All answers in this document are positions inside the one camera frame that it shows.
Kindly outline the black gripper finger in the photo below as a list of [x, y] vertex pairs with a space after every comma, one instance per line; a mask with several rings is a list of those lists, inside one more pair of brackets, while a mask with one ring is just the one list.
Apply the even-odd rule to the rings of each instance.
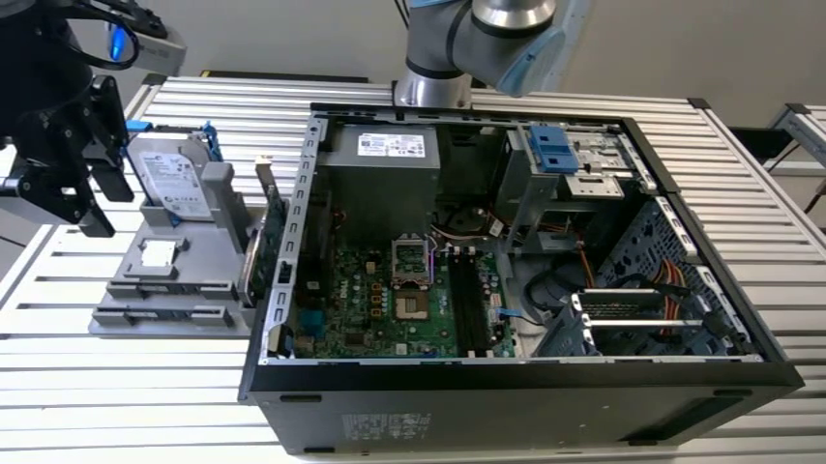
[[95, 75], [81, 111], [89, 140], [82, 162], [105, 198], [131, 202], [133, 191], [123, 175], [123, 154], [129, 143], [117, 83], [110, 75]]
[[111, 237], [87, 180], [89, 172], [71, 167], [37, 165], [22, 159], [11, 163], [11, 214], [39, 224], [75, 225], [87, 237]]

